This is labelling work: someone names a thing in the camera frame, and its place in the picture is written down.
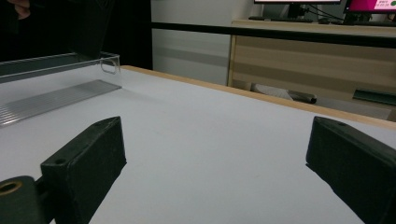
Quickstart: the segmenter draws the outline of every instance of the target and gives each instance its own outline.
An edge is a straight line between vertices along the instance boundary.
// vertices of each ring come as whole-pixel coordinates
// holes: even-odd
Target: computer monitor
[[[289,5],[288,18],[297,18],[304,15],[301,5],[337,5],[341,0],[254,0],[254,4]]]
[[[344,12],[395,14],[396,0],[347,0]]]

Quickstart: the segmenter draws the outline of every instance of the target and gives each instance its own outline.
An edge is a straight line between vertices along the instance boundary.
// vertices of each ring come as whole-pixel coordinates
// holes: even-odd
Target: pink screen
[[[353,0],[349,11],[390,11],[396,10],[396,0]]]

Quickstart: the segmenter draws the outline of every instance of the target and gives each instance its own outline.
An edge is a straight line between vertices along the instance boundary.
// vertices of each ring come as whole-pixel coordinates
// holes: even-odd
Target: monitor screen
[[[345,12],[396,13],[396,0],[347,0]]]
[[[341,0],[254,0],[255,4],[340,4]]]

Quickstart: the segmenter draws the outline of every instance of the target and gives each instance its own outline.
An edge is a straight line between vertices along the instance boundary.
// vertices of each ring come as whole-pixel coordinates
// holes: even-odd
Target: white wall
[[[151,0],[151,19],[230,26],[232,20],[257,14],[253,0]],[[153,30],[154,70],[226,85],[229,35]]]

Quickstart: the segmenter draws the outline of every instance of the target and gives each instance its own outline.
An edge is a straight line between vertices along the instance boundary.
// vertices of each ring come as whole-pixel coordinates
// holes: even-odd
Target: acrylic box
[[[121,87],[120,57],[110,53],[0,63],[0,128]]]

